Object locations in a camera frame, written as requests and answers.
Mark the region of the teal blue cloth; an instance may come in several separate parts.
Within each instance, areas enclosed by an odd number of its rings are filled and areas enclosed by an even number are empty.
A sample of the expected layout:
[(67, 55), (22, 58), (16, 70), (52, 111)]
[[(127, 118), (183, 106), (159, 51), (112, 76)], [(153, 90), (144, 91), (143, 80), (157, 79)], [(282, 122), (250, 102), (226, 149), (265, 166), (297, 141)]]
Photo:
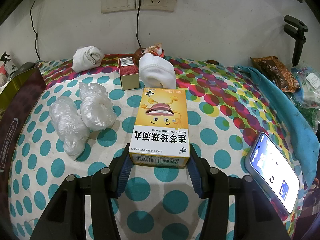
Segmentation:
[(234, 66), (234, 69), (250, 76), (253, 83), (267, 97), (272, 108), (276, 110), (280, 121), (285, 124), (309, 189), (316, 177), (319, 156), (319, 141), (311, 126), (289, 98), (257, 69), (245, 66)]

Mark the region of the white sock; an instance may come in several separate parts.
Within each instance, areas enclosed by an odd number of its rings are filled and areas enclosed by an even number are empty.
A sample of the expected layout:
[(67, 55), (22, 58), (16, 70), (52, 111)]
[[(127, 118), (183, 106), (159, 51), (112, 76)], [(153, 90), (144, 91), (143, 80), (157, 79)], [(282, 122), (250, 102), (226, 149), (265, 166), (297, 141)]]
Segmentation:
[(159, 56), (147, 53), (139, 59), (139, 78), (148, 88), (176, 88), (173, 65)]
[(79, 48), (73, 55), (72, 70), (76, 73), (80, 73), (85, 70), (99, 67), (104, 56), (105, 54), (95, 46)]

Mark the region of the black clamp mount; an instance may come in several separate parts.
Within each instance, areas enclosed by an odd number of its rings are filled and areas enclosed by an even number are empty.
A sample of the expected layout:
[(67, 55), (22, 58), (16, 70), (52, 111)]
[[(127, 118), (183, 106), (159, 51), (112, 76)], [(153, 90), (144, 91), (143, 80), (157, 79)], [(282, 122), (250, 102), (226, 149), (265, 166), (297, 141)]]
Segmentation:
[(306, 43), (304, 33), (308, 31), (306, 24), (299, 19), (286, 15), (284, 17), (284, 32), (295, 40), (295, 47), (292, 55), (292, 66), (297, 66), (302, 55), (303, 46)]

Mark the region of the brown monkey figurine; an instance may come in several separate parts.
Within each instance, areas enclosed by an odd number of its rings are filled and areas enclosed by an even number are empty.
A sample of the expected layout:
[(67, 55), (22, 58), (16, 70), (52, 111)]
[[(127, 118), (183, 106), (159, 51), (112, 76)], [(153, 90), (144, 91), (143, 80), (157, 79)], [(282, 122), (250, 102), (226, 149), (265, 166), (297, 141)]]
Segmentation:
[(146, 48), (139, 48), (135, 51), (133, 58), (135, 59), (135, 62), (138, 63), (139, 59), (147, 53), (151, 53), (153, 56), (159, 56), (161, 58), (165, 58), (165, 52), (162, 48), (161, 43), (156, 43), (152, 46), (146, 47)]

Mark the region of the clear plastic bags right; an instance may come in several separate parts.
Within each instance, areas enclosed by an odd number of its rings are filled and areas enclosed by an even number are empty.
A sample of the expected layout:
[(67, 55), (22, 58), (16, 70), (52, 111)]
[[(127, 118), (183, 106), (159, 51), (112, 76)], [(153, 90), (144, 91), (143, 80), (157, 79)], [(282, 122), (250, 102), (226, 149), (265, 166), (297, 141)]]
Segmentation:
[(319, 125), (319, 72), (306, 62), (291, 68), (293, 77), (300, 88), (289, 95), (289, 98), (316, 131)]

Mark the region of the smartphone lit screen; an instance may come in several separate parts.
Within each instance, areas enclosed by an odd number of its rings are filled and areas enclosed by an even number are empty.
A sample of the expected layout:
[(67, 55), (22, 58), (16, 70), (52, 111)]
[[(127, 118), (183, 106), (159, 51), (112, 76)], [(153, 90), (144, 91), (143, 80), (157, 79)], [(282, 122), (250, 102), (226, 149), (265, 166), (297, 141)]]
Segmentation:
[(282, 213), (290, 215), (294, 211), (300, 181), (266, 133), (258, 134), (245, 158), (245, 168)]

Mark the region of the yellow medicine box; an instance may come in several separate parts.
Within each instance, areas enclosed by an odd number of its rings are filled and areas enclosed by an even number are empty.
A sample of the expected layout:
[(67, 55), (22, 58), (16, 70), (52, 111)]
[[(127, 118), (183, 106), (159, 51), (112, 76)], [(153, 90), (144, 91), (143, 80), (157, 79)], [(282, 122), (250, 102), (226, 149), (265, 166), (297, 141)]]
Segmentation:
[(185, 167), (190, 146), (184, 90), (144, 88), (129, 154), (136, 165)]

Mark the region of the brown snack bag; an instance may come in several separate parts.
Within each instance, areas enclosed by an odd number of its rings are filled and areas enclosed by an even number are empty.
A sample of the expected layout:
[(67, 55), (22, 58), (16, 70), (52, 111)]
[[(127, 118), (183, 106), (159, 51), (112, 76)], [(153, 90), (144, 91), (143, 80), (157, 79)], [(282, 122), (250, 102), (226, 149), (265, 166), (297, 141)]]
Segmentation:
[(253, 67), (264, 74), (282, 92), (294, 93), (300, 84), (287, 67), (276, 57), (251, 58)]

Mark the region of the clear plastic bag bundle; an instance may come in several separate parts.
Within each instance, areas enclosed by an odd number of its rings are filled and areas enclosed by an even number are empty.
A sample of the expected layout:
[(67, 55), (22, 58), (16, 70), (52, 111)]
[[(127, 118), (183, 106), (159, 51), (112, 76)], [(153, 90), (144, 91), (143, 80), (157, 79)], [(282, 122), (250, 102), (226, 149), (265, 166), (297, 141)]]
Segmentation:
[(80, 107), (60, 96), (49, 107), (49, 115), (67, 155), (76, 159), (85, 150), (89, 135), (112, 126), (117, 118), (106, 88), (98, 83), (79, 83)]

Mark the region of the red beige small box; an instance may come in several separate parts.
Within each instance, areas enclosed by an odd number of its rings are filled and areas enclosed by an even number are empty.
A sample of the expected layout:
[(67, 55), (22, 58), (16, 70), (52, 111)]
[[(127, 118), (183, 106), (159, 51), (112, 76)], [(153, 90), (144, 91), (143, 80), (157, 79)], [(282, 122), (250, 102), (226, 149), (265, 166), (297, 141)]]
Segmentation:
[(133, 57), (119, 59), (119, 75), (122, 90), (131, 90), (140, 87), (139, 68)]

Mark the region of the gold rectangular tin tray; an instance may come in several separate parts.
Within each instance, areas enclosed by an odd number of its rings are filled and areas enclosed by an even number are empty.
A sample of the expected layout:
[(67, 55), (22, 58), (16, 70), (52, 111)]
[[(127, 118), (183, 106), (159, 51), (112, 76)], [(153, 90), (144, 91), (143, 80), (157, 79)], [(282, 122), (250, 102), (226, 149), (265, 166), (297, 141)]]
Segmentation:
[(20, 132), (46, 83), (39, 68), (22, 72), (1, 92), (1, 172), (5, 171)]

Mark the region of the black set-top box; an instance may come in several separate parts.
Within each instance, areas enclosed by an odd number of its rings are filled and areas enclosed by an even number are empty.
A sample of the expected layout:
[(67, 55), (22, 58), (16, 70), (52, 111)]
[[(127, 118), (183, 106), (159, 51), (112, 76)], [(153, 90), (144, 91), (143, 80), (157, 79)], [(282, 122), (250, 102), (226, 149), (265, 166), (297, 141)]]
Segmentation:
[(10, 77), (13, 78), (19, 74), (21, 74), (22, 72), (25, 72), (31, 68), (34, 68), (36, 65), (35, 62), (26, 62), (24, 63), (20, 68), (18, 68), (18, 70), (16, 70), (15, 72), (13, 72)]

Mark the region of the polka dot bed cover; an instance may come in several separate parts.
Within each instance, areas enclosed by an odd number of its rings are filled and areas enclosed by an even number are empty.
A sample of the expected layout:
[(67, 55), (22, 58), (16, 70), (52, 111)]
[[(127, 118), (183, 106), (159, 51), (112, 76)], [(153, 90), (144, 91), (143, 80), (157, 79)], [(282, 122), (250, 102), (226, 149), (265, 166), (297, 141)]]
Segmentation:
[[(111, 204), (122, 239), (199, 239), (208, 205), (195, 193), (180, 167), (191, 144), (210, 166), (228, 176), (246, 173), (245, 159), (260, 132), (266, 133), (299, 179), (297, 202), (281, 220), (292, 236), (316, 170), (317, 155), (295, 153), (291, 133), (249, 74), (240, 67), (172, 58), (176, 92), (158, 96), (144, 83), (123, 90), (119, 56), (76, 73), (69, 59), (40, 62), (47, 84), (18, 137), (9, 174), (10, 225), (29, 239), (63, 180), (95, 174), (133, 143), (126, 188)], [(58, 98), (80, 107), (81, 83), (105, 87), (117, 118), (111, 127), (91, 132), (83, 153), (70, 157), (49, 114)]]

